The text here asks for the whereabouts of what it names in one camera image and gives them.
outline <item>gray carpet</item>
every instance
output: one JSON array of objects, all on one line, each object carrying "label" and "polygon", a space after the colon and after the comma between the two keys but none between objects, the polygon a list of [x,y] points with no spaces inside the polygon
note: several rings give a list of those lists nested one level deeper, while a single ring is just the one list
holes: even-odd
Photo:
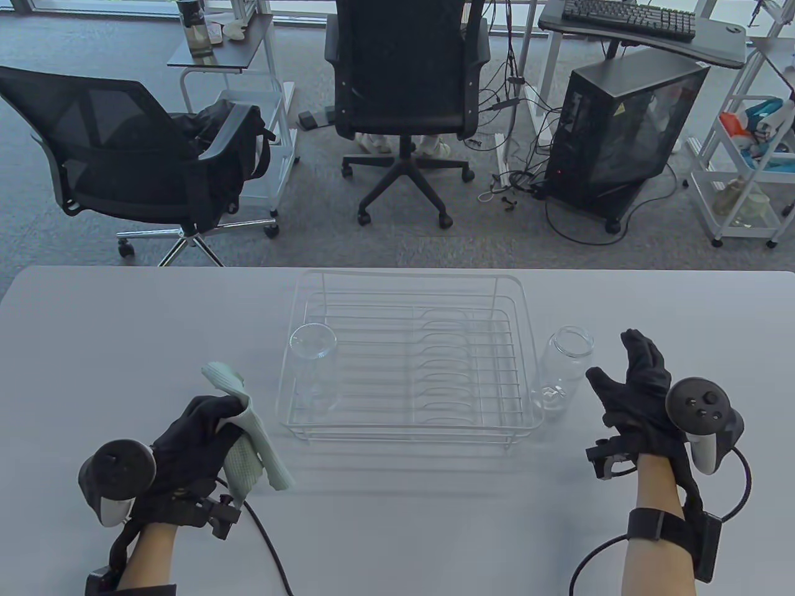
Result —
[{"label": "gray carpet", "polygon": [[[179,72],[165,61],[180,36],[174,21],[109,21],[94,18],[0,14],[0,56],[9,66],[51,72],[139,79],[167,110],[183,109],[177,86]],[[534,79],[544,41],[533,41],[528,75]],[[277,53],[282,74],[297,82],[292,112],[314,110],[333,103],[333,72],[323,61],[324,32],[319,29],[280,28]],[[492,42],[493,60],[483,82],[504,58],[506,40]],[[560,105],[572,68],[601,58],[599,45],[565,41],[561,49],[552,103]],[[219,89],[211,75],[194,75],[192,89],[210,102]],[[703,137],[734,76],[713,68],[686,130]],[[779,92],[775,88],[768,90]],[[506,115],[484,126],[476,137],[483,147],[488,135],[502,130]],[[145,226],[128,224],[92,213],[70,218],[52,197],[44,155],[31,140],[26,124],[6,105],[0,105],[0,296],[14,276],[29,265],[152,265],[169,248],[168,241],[136,241],[134,261],[116,252],[114,233]],[[517,138],[526,152],[532,138],[529,115],[520,111]],[[761,240],[726,240],[713,249],[700,226],[687,191],[680,189],[664,201],[643,207],[632,218],[626,239],[615,246],[578,246],[557,237],[547,225],[543,204],[516,195],[518,206],[505,212],[498,198],[479,203],[490,173],[496,171],[494,152],[476,153],[448,142],[453,155],[471,160],[478,177],[469,185],[457,172],[429,174],[432,185],[447,202],[455,220],[439,230],[436,212],[407,180],[399,180],[370,208],[373,223],[359,227],[355,208],[382,171],[355,168],[352,180],[339,174],[339,158],[356,151],[333,128],[299,133],[301,163],[295,167],[279,206],[281,234],[269,240],[248,232],[210,239],[228,265],[239,266],[366,266],[366,267],[522,267],[568,269],[785,269],[795,266],[795,242],[787,235],[768,250]],[[682,152],[671,165],[679,179],[688,170]],[[651,180],[638,200],[668,192],[669,172]],[[550,206],[555,224],[583,240],[610,239],[602,226],[581,215]],[[267,216],[267,208],[244,204],[237,220]],[[187,250],[179,265],[208,265],[198,250]]]}]

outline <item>hand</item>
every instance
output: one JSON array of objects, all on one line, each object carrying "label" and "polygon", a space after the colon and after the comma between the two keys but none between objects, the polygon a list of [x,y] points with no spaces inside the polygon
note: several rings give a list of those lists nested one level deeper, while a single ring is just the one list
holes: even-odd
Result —
[{"label": "hand", "polygon": [[227,452],[243,433],[234,424],[224,425],[219,432],[215,430],[221,419],[237,416],[243,409],[237,397],[194,397],[182,416],[152,444],[157,474],[147,491],[136,499],[133,519],[169,523],[169,519],[157,519],[159,513],[165,515],[164,501],[172,499],[174,493],[190,493],[197,482],[206,481],[205,486],[214,487]]},{"label": "hand", "polygon": [[621,334],[629,366],[626,383],[613,381],[600,368],[585,376],[604,406],[602,421],[622,435],[643,433],[647,439],[664,435],[684,443],[684,433],[674,426],[665,411],[665,396],[671,386],[671,373],[657,346],[636,329]]},{"label": "hand", "polygon": [[[671,387],[665,359],[654,342],[637,329],[624,331],[621,341],[629,359],[626,383],[614,381],[600,368],[585,373],[604,406],[602,421],[623,436],[640,435],[642,440],[636,442],[639,453],[668,458],[677,484],[688,495],[685,512],[698,511],[701,498],[684,448],[686,437],[665,410],[665,397]],[[635,462],[639,453],[632,454]]]}]

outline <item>shoe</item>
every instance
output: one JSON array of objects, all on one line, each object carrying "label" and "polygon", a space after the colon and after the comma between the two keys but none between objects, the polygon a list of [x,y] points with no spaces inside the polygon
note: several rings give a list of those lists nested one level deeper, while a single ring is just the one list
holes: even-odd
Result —
[{"label": "shoe", "polygon": [[373,137],[371,134],[356,133],[356,143],[368,153],[392,153],[392,148],[386,137]]},{"label": "shoe", "polygon": [[450,157],[450,145],[439,137],[423,137],[417,146],[417,155],[445,160]]}]

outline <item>metal dish drying rack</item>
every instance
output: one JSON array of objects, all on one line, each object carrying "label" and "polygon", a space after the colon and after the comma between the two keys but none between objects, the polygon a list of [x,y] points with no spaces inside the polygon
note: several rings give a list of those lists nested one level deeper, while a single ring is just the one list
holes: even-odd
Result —
[{"label": "metal dish drying rack", "polygon": [[309,270],[289,332],[304,323],[337,336],[339,400],[321,413],[297,399],[288,335],[276,409],[300,439],[509,447],[543,422],[515,277]]}]

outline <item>forearm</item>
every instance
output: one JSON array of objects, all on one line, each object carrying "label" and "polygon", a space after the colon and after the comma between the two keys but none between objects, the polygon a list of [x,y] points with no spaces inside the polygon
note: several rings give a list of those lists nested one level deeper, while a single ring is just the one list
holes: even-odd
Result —
[{"label": "forearm", "polygon": [[171,582],[176,525],[149,524],[135,544],[118,590],[164,586]]},{"label": "forearm", "polygon": [[[660,509],[684,518],[667,458],[638,457],[637,507]],[[695,595],[692,557],[682,547],[665,540],[630,540],[621,593],[622,596]]]}]

